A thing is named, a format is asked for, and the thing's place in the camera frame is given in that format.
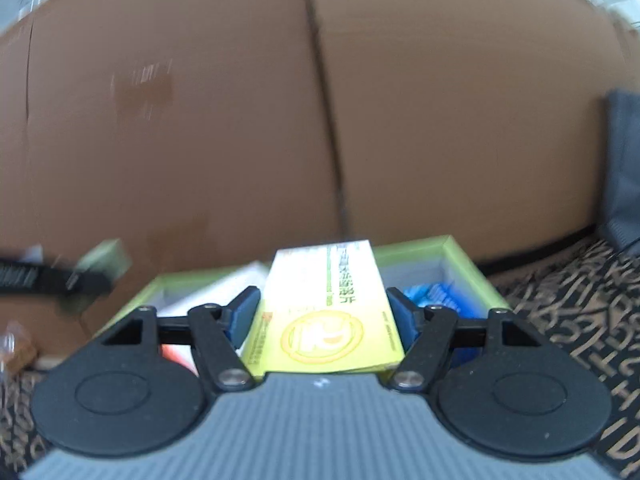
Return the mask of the blue medicine box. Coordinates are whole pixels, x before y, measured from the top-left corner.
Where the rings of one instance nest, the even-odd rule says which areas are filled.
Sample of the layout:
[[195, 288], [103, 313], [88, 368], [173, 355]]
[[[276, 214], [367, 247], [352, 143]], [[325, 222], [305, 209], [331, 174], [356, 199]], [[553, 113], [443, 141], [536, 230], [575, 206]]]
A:
[[[462, 292], [457, 286], [446, 282], [433, 282], [419, 285], [412, 285], [401, 289], [402, 293], [409, 298], [418, 308], [426, 307], [446, 307], [455, 310], [459, 318], [486, 318], [485, 307], [475, 298]], [[410, 348], [409, 329], [400, 326], [396, 322], [398, 333], [405, 350]], [[472, 361], [480, 355], [479, 348], [459, 348], [454, 350], [451, 358], [451, 367], [460, 366]]]

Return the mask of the olive green small cube box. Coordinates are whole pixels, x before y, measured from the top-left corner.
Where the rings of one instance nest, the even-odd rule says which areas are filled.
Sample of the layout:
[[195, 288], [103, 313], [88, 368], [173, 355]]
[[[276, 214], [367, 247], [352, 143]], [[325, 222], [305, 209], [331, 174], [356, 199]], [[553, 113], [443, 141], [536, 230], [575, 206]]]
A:
[[104, 284], [114, 288], [117, 282], [129, 271], [132, 260], [124, 243], [118, 238], [104, 240], [76, 263], [75, 270], [85, 276], [100, 278]]

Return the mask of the yellow medicine box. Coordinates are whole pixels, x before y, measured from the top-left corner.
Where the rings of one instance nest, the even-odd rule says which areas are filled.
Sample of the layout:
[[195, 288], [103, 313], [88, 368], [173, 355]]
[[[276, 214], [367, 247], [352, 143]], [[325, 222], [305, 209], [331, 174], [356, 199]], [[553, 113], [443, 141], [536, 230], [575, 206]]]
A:
[[242, 350], [254, 377], [386, 372], [404, 356], [367, 240], [276, 253]]

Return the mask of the red tape roll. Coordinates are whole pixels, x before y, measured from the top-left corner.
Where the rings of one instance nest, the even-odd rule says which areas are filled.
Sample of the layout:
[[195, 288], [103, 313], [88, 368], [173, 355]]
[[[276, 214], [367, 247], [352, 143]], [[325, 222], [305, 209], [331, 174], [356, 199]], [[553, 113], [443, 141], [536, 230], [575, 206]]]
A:
[[190, 370], [194, 375], [198, 375], [198, 369], [194, 363], [192, 351], [189, 346], [182, 344], [163, 344], [160, 347], [162, 356], [169, 361], [180, 364]]

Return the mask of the white orange medicine box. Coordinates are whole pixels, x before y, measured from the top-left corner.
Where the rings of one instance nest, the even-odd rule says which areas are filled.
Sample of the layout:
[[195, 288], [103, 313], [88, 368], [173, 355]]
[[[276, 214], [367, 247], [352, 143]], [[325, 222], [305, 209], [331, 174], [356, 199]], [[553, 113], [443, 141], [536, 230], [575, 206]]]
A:
[[248, 286], [262, 289], [265, 285], [269, 269], [262, 263], [252, 262], [240, 270], [230, 273], [225, 278], [211, 282], [189, 295], [181, 295], [178, 299], [165, 307], [158, 309], [161, 318], [183, 316], [194, 307], [203, 304], [220, 304], [225, 306], [238, 296]]

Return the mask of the light green cardboard box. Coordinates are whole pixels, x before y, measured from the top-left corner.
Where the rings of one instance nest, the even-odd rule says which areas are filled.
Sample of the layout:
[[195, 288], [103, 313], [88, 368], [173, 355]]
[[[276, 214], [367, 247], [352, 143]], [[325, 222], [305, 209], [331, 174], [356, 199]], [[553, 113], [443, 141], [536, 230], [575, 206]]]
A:
[[[486, 309], [506, 307], [494, 286], [489, 284], [476, 265], [451, 236], [440, 236], [416, 242], [372, 247], [378, 272], [384, 289], [401, 289], [412, 285], [446, 282], [466, 292]], [[189, 295], [211, 282], [225, 278], [238, 268], [199, 270], [160, 275], [149, 282], [116, 313], [112, 320], [120, 321], [137, 307], [152, 306], [157, 310], [176, 301], [181, 295]]]

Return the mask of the patterned black beige carpet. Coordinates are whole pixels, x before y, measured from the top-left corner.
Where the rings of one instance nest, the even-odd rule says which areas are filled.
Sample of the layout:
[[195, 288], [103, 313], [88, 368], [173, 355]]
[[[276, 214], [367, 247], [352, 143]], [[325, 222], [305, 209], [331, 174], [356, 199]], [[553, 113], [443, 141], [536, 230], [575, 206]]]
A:
[[498, 291], [611, 391], [612, 422], [598, 452], [622, 478], [638, 478], [638, 252], [595, 240], [573, 258], [499, 284]]

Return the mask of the large brown cardboard sheet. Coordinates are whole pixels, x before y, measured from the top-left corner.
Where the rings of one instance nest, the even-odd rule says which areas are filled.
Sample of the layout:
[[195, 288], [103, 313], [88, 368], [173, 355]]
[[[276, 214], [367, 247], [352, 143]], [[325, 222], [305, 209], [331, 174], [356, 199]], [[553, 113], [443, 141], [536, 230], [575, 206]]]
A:
[[450, 235], [477, 261], [596, 221], [604, 98], [639, 35], [589, 0], [49, 0], [1, 37], [1, 246], [132, 266], [65, 356], [157, 275], [283, 247]]

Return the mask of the grey fabric bag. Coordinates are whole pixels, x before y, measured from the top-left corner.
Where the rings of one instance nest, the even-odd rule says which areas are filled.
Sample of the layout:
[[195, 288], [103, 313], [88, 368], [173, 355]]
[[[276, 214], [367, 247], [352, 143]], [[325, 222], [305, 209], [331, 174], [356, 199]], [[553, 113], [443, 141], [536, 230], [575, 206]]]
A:
[[606, 97], [608, 149], [600, 234], [618, 252], [639, 255], [639, 95], [623, 89]]

